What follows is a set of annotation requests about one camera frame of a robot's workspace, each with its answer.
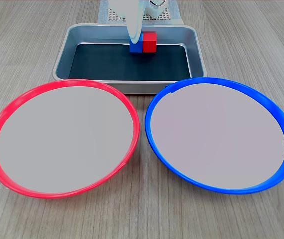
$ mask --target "metal tray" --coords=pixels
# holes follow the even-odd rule
[[[54,66],[54,79],[90,79],[109,84],[125,94],[157,94],[176,81],[206,76],[193,28],[184,25],[144,25],[142,31],[157,33],[157,53],[130,54],[125,25],[71,26]]]

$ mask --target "red plate rim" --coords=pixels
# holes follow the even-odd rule
[[[72,87],[72,86],[86,86],[86,87],[94,87],[94,88],[98,88],[104,91],[107,91],[111,94],[113,94],[114,96],[116,96],[118,99],[121,100],[121,102],[127,107],[127,109],[129,110],[129,113],[132,117],[132,121],[133,121],[133,137],[132,137],[132,141],[131,141],[131,145],[126,153],[126,155],[124,156],[123,160],[120,162],[120,164],[107,176],[105,176],[104,178],[100,179],[98,182],[87,186],[85,188],[82,189],[78,189],[72,192],[66,192],[66,193],[41,193],[41,192],[36,192],[36,191],[32,191],[29,190],[27,188],[24,188],[20,185],[18,185],[17,183],[15,183],[13,180],[11,180],[8,175],[4,172],[4,170],[2,169],[1,165],[0,165],[0,182],[3,183],[6,187],[12,189],[13,191],[26,195],[26,196],[30,196],[30,197],[35,197],[35,198],[64,198],[64,197],[70,197],[70,196],[75,196],[78,194],[81,194],[83,192],[89,191],[91,189],[94,189],[96,187],[98,187],[99,185],[105,183],[106,181],[108,181],[111,177],[113,177],[114,175],[116,175],[125,165],[126,163],[129,161],[129,159],[131,158],[133,152],[135,151],[136,147],[137,147],[137,143],[138,143],[138,139],[139,139],[139,135],[140,135],[140,123],[139,123],[139,117],[138,117],[138,113],[135,109],[135,107],[133,106],[133,104],[130,102],[130,100],[120,91],[118,91],[117,89],[104,84],[104,83],[100,83],[100,82],[96,82],[96,81],[92,81],[92,80],[84,80],[84,79],[68,79],[68,80],[61,80],[61,81],[55,81],[55,82],[50,82],[41,86],[38,86],[36,88],[33,88],[32,90],[24,93],[23,95],[19,96],[18,98],[16,98],[14,101],[12,101],[7,107],[5,107],[3,109],[3,111],[0,113],[0,131],[2,129],[2,127],[4,126],[4,124],[6,123],[6,121],[9,119],[9,117],[20,107],[22,106],[24,103],[26,103],[27,101],[31,100],[32,98],[51,91],[51,90],[55,90],[58,88],[63,88],[63,87]]]

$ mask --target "cube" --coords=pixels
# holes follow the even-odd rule
[[[143,52],[155,53],[157,44],[157,34],[155,32],[145,32],[143,34]]]
[[[143,52],[143,33],[142,32],[136,44],[133,44],[130,39],[130,52],[131,53],[142,53]]]

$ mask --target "table surface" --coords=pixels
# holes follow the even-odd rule
[[[66,29],[95,23],[100,2],[0,1],[0,112],[53,81]],[[284,111],[284,1],[179,1],[199,36],[208,76],[262,92]],[[130,96],[141,127],[152,96]],[[145,131],[123,170],[79,196],[44,200],[0,183],[0,239],[284,239],[284,181],[253,195],[222,195],[170,172]]]

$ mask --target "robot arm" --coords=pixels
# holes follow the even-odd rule
[[[109,0],[109,8],[120,18],[125,18],[131,42],[139,40],[145,14],[158,18],[167,8],[168,0]]]

